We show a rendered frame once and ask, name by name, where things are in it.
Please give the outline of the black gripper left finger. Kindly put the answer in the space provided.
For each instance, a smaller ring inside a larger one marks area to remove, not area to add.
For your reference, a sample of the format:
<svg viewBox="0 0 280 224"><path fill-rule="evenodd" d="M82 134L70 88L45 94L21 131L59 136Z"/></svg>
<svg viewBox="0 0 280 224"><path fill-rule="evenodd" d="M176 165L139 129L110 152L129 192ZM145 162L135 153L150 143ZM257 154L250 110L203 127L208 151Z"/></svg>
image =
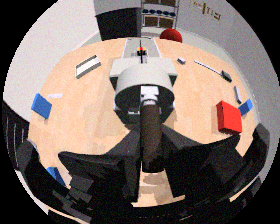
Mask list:
<svg viewBox="0 0 280 224"><path fill-rule="evenodd" d="M122 137L114 147L102 154L59 152L60 162L76 176L96 182L117 184L130 198L139 202L141 174L141 122Z"/></svg>

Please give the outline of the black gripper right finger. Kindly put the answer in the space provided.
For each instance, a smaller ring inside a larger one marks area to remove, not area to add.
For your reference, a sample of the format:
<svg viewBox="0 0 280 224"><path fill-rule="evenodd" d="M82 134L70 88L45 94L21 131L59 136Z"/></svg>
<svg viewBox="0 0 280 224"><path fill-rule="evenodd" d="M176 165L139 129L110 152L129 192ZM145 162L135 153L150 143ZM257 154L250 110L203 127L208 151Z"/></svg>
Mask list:
<svg viewBox="0 0 280 224"><path fill-rule="evenodd" d="M200 143L161 123L164 168L169 179L172 197L184 196L185 189L204 171L206 164L237 147L240 134L220 141Z"/></svg>

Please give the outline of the white shallow tray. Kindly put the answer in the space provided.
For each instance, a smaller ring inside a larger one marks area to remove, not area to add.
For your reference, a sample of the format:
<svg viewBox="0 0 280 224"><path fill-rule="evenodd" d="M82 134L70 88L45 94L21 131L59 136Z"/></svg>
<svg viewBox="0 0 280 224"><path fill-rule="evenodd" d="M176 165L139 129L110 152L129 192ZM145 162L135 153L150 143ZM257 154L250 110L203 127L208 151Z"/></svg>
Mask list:
<svg viewBox="0 0 280 224"><path fill-rule="evenodd" d="M95 56L87 58L85 61L82 61L81 63L77 64L77 66L75 66L75 77L79 79L80 77L84 76L84 74L91 72L92 69L100 66L100 59L97 57L97 54L95 54Z"/></svg>

